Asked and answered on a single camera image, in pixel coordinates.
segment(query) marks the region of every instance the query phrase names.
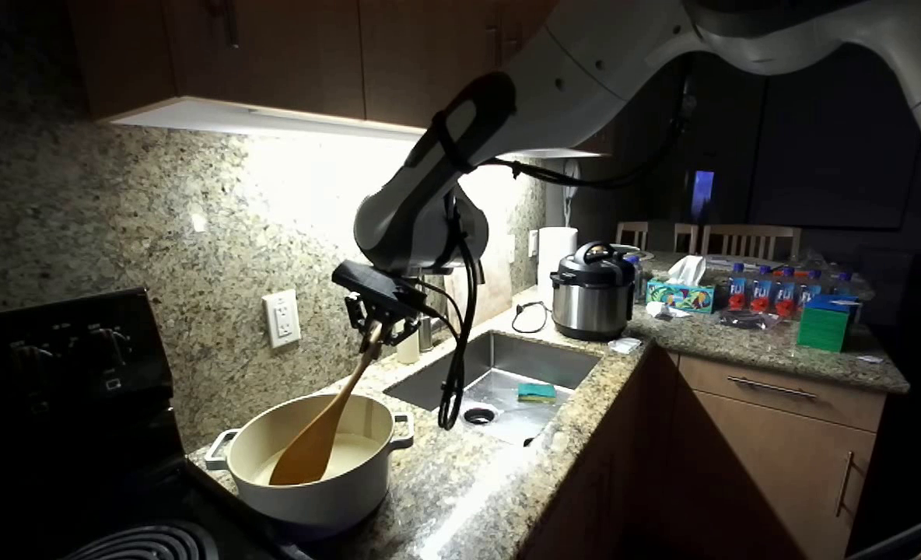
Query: sponge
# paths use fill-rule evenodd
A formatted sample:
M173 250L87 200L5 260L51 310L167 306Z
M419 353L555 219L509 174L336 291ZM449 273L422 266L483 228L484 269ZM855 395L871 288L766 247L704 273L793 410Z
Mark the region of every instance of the sponge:
M526 403L555 403L558 401L555 385L543 385L543 382L520 382L517 392L520 392L517 399Z

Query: stove burner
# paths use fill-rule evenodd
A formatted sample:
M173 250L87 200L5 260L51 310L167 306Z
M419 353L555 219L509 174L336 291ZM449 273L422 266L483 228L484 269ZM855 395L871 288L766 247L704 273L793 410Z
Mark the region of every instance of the stove burner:
M212 534L188 522L130 525L101 534L66 560L216 560Z

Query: upper cabinet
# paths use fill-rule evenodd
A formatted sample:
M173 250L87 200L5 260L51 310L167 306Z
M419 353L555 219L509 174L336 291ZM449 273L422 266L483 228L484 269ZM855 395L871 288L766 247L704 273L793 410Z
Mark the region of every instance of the upper cabinet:
M68 0L100 121L296 110L426 127L555 0Z

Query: white pot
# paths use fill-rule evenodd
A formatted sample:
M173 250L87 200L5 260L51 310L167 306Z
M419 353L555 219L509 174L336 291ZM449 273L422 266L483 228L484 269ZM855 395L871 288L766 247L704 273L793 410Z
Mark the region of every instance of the white pot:
M226 428L206 454L207 469L226 466L238 499L302 541L331 537L374 512L390 490L390 450L411 446L411 417L352 395L342 407L325 473L318 483L269 486L272 463L291 436L334 395L291 399L261 410L241 428Z

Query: black stove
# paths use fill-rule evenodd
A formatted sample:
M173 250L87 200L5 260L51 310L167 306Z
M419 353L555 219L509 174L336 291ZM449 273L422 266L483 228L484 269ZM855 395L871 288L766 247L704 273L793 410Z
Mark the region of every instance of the black stove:
M0 556L282 560L182 454L143 288L0 313Z

